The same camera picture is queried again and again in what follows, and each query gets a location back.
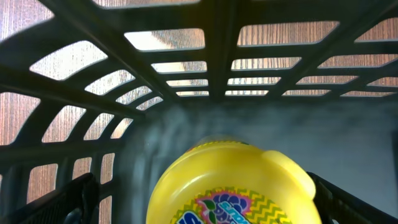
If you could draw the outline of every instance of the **black plastic bar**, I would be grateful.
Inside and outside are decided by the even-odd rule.
[[[117,188],[118,184],[121,184],[120,182],[118,182],[117,180],[110,180],[109,182],[105,183],[105,184],[101,184],[100,188],[99,188],[99,200],[103,200],[105,198],[107,198],[108,196],[111,196],[114,193],[114,189]]]
[[[55,179],[55,188],[59,189],[68,184],[73,178],[73,168],[79,158],[66,157],[58,164],[57,176]]]
[[[64,106],[66,105],[56,101],[41,100],[40,104],[26,119],[11,145],[19,147],[40,145],[47,128]]]
[[[363,89],[364,91],[397,91],[398,86],[369,86],[368,83],[378,80],[382,77],[397,76],[398,60],[395,60],[378,69],[377,73],[368,76],[360,76],[352,82],[347,83],[341,89],[333,91],[327,95],[328,98],[337,98],[340,95],[353,91],[355,89]]]
[[[228,85],[228,90],[275,90],[276,85]],[[339,84],[312,84],[312,85],[296,85],[289,90],[336,90],[340,89]]]
[[[74,32],[72,27],[53,18],[2,41],[0,65],[27,70],[48,54],[79,40],[84,40],[84,37]]]
[[[178,72],[178,73],[163,73],[160,76],[164,80],[189,80],[189,79],[204,79],[207,78],[207,72]]]
[[[380,103],[391,102],[394,104],[398,100],[398,94],[395,93],[389,96],[383,97],[369,97],[369,96],[342,96],[335,101],[337,104],[345,104],[345,103],[358,103],[358,102],[367,102],[374,103],[375,105],[379,105]],[[228,103],[235,104],[241,103],[243,105],[252,105],[255,103],[278,103],[281,105],[291,104],[291,103],[303,103],[307,106],[316,106],[325,104],[325,100],[327,99],[325,95],[315,96],[315,95],[283,95],[278,100],[270,100],[263,95],[228,95],[225,96],[228,99]],[[195,95],[195,96],[181,96],[181,100],[183,103],[198,103],[198,102],[209,102],[211,100],[206,95]]]
[[[156,97],[156,93],[151,92],[148,93],[144,96],[141,96],[140,98],[135,99],[133,102],[131,102],[130,104],[128,104],[128,107],[130,108],[136,108],[137,106],[139,106],[141,103],[146,102],[147,100],[152,99],[153,97]]]
[[[202,0],[207,16],[205,42],[207,47],[207,72],[210,98],[224,98],[228,73],[231,70],[234,49],[240,28],[236,26],[242,0]]]
[[[61,189],[54,190],[27,204],[18,211],[0,218],[3,224],[18,223],[76,223],[68,215],[79,209],[79,223],[89,224],[98,203],[99,186],[93,174],[83,174]]]
[[[123,69],[123,66],[119,62],[111,58],[107,58],[83,68],[76,74],[67,78],[64,82],[67,85],[84,89],[86,86],[102,78],[103,76],[121,69]]]
[[[308,57],[316,52],[319,44],[285,44],[285,45],[253,45],[238,47],[235,59],[240,58],[271,58],[271,57]],[[383,49],[384,54],[396,54],[398,43],[396,41],[357,42],[334,52],[335,55],[379,54]]]
[[[94,120],[100,115],[97,111],[86,111],[79,121],[75,124],[66,142],[75,142],[83,140],[87,130],[93,124]]]
[[[205,49],[153,50],[140,52],[142,57],[145,58],[145,61],[149,63],[203,61],[206,59],[205,53]]]
[[[204,29],[204,14],[206,13],[206,8],[202,8],[200,5],[201,2],[190,2],[109,9],[107,11],[110,18],[108,22],[112,27],[123,33],[167,29]]]
[[[206,85],[198,85],[198,86],[176,86],[173,87],[173,90],[178,91],[208,91],[209,88]]]
[[[329,214],[338,223],[398,223],[398,220],[354,197],[321,177],[308,173],[317,188],[314,202],[320,213]]]
[[[1,146],[0,166],[11,167],[15,164],[30,161],[32,166],[48,164],[48,161],[62,160],[65,157],[91,157],[94,152],[103,154],[117,152],[123,148],[120,139],[106,141],[54,142],[30,147]]]
[[[285,22],[338,21],[342,15],[355,15],[354,5],[339,1],[253,1],[242,6],[241,25]]]
[[[122,84],[121,86],[118,86],[118,87],[114,88],[113,90],[109,91],[107,94],[105,94],[105,97],[107,99],[115,101],[123,94],[126,94],[131,90],[139,88],[140,86],[142,86],[142,83],[139,80],[129,81],[129,82]]]
[[[353,76],[372,76],[380,72],[380,68],[318,68],[313,73],[308,73],[307,76],[324,76],[324,75],[353,75]]]
[[[26,204],[30,171],[22,164],[0,163],[0,165],[9,166],[9,170],[3,173],[0,191],[0,217],[3,217]]]
[[[51,78],[34,72],[0,66],[0,86],[23,95],[62,102],[66,105],[79,106],[105,113],[143,118],[144,114],[129,109],[119,103],[105,100],[84,90],[77,90]]]
[[[113,134],[113,131],[116,129],[116,127],[119,125],[119,123],[123,120],[123,118],[120,117],[114,117],[111,122],[106,126],[104,131],[101,133],[101,136],[99,137],[102,140],[108,140],[111,138],[111,135]]]
[[[292,69],[245,69],[233,70],[230,78],[262,78],[262,77],[289,77]]]

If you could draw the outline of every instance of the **yellow plastic container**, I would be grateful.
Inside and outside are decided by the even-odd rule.
[[[178,158],[149,201],[147,224],[320,224],[315,185],[277,151],[208,142]]]

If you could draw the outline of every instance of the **wooden surface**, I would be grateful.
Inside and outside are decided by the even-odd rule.
[[[105,7],[128,6],[131,4],[150,4],[158,2],[182,2],[178,0],[95,0],[99,5]],[[0,41],[10,37],[12,34],[25,29],[35,23],[44,21],[53,14],[35,0],[5,0],[0,2]],[[239,36],[238,45],[262,45],[262,44],[305,44],[314,43],[322,40],[334,27],[337,22],[309,22],[298,24],[269,24],[244,27]],[[163,49],[178,49],[187,47],[204,46],[204,35],[200,29],[170,31],[163,30],[153,32],[145,38],[136,38],[143,41],[142,46],[155,46]],[[398,19],[389,19],[377,25],[372,30],[362,35],[358,41],[376,39],[398,39]],[[95,61],[105,58],[106,55],[88,42],[79,42],[73,46],[49,55],[31,67],[33,71],[46,75],[50,78],[62,80],[72,75],[73,72],[87,66]],[[344,56],[331,58],[321,65],[321,67],[332,66],[375,66],[382,65],[397,55],[365,55],[365,56]],[[233,63],[232,69],[250,68],[288,68],[294,66],[299,58],[255,58],[237,60]],[[163,70],[205,70],[205,63],[177,63],[166,65]],[[347,77],[306,77],[299,81],[299,84],[306,83],[346,83],[356,78],[355,75]],[[110,77],[101,79],[86,90],[95,94],[102,95],[120,85],[121,83],[132,80],[131,74],[125,71],[118,71]],[[240,78],[230,80],[229,85],[250,85],[250,84],[275,84],[279,78]],[[181,81],[184,85],[207,85],[206,81]],[[373,85],[398,85],[396,78],[383,78]],[[129,92],[120,99],[121,103],[131,101],[139,95],[145,94],[150,90],[140,88]],[[324,94],[324,90],[308,90],[288,92],[289,94],[319,95]],[[182,95],[205,94],[205,92],[188,92]],[[265,95],[266,91],[231,91],[235,95]],[[355,95],[375,95],[379,93],[353,93]],[[152,99],[140,105],[139,109],[144,110],[148,106],[161,101],[161,98]],[[18,130],[23,125],[28,115],[38,105],[39,99],[28,96],[21,96],[14,93],[0,94],[0,145],[10,144],[16,137]],[[85,112],[83,108],[67,106],[58,114],[43,137],[43,142],[64,141],[68,137],[76,122]],[[96,139],[102,130],[110,122],[111,115],[102,114],[91,126],[85,136],[85,140]],[[132,120],[124,119],[116,128],[112,138],[119,138]],[[101,170],[101,183],[112,179],[114,155],[106,155],[103,159]],[[74,166],[73,178],[89,172],[91,158],[77,160]],[[50,164],[36,167],[30,174],[29,191],[27,202],[41,197],[55,188],[55,176],[57,165]],[[100,205],[100,223],[110,223],[111,220],[111,197],[106,198]]]

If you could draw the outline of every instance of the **black plastic crate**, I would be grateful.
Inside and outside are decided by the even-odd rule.
[[[113,223],[144,223],[150,193],[166,167],[202,137],[219,133],[238,136],[263,149],[280,150],[304,169],[398,216],[392,144],[398,87],[368,85],[380,78],[398,77],[398,40],[355,41],[380,22],[398,17],[398,1],[201,0],[115,9],[90,0],[40,2],[55,16],[0,43],[0,93],[40,99],[15,141],[0,146],[0,216],[26,204],[33,168],[58,164],[55,186],[59,189],[72,179],[73,165],[80,158],[91,158],[90,171],[101,180],[103,156],[114,153],[113,178],[101,185],[100,199],[112,196]],[[338,25],[318,42],[237,45],[244,26],[319,21]],[[203,48],[141,51],[124,36],[126,32],[191,28],[203,30]],[[108,58],[62,81],[29,70],[46,55],[82,40]],[[395,56],[380,65],[319,67],[334,56],[376,54]],[[300,60],[294,64],[289,59],[291,68],[231,69],[239,59],[292,57]],[[206,70],[159,74],[151,66],[192,61],[204,61]],[[85,91],[87,85],[116,70],[125,70],[136,79],[105,95]],[[356,78],[339,85],[297,84],[304,77],[348,75]],[[274,85],[228,85],[230,78],[267,77],[280,80]],[[166,83],[185,79],[207,79],[208,85],[171,87]],[[128,105],[115,101],[140,86],[152,92]],[[289,90],[325,92],[320,96],[284,95]],[[176,94],[181,91],[208,95]],[[268,92],[231,96],[226,91]],[[342,96],[352,91],[361,94]],[[154,98],[163,101],[157,103]],[[157,104],[144,111],[137,109],[148,100]],[[66,141],[43,143],[50,123],[67,105],[84,108],[86,113]],[[101,113],[114,117],[97,140],[84,141]],[[122,138],[110,139],[124,118],[134,122]]]

